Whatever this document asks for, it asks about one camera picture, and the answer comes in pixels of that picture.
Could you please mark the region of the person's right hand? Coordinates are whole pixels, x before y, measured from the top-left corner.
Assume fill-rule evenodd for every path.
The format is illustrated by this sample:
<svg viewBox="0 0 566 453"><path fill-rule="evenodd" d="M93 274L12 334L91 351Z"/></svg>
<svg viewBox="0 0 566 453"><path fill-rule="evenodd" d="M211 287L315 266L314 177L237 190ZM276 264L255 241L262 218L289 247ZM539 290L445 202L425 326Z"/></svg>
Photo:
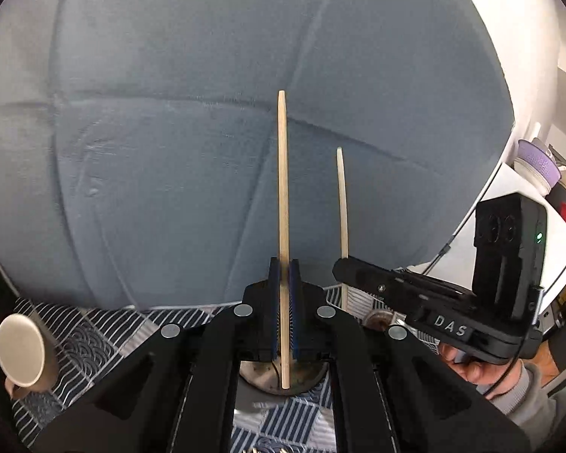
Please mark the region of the person's right hand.
<svg viewBox="0 0 566 453"><path fill-rule="evenodd" d="M514 388L523 374L523 362L517 360L514 364L495 365L487 362L464 361L457 362L459 350L439 344L438 353L451 369L465 381L477 387L487 387L486 397L489 400L504 395Z"/></svg>

